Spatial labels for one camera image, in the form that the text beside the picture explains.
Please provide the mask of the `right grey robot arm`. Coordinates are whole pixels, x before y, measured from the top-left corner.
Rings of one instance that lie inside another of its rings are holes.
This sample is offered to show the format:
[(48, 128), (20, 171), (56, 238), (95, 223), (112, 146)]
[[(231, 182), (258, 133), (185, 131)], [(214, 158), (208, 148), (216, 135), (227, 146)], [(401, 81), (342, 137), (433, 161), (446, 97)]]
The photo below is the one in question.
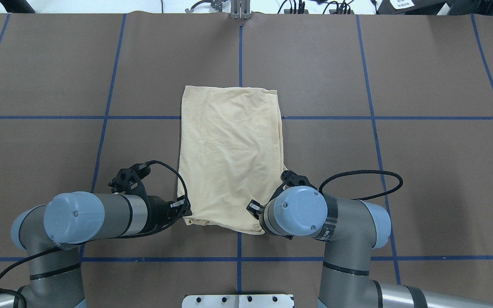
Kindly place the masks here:
[(252, 200), (246, 210), (270, 235), (325, 243), (319, 308), (493, 308), (492, 302), (371, 279), (372, 250), (385, 246), (392, 230), (389, 213), (377, 204), (299, 186), (266, 204)]

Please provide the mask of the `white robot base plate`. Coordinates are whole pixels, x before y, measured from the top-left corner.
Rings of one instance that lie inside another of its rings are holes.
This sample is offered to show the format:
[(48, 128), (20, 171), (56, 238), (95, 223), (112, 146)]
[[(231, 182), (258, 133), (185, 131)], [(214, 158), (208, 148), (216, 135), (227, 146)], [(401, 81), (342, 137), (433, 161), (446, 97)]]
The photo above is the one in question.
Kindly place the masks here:
[(182, 308), (294, 308), (289, 294), (221, 294), (186, 296)]

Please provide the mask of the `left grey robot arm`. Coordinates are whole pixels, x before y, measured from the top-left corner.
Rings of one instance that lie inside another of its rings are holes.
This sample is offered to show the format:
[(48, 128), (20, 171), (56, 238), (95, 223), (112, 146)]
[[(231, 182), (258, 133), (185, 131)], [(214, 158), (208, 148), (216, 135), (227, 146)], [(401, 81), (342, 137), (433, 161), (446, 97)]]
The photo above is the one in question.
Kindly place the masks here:
[(12, 223), (12, 241), (27, 257), (0, 273), (0, 308), (85, 308), (84, 244), (150, 236), (190, 214), (186, 195), (165, 201), (154, 195), (59, 194)]

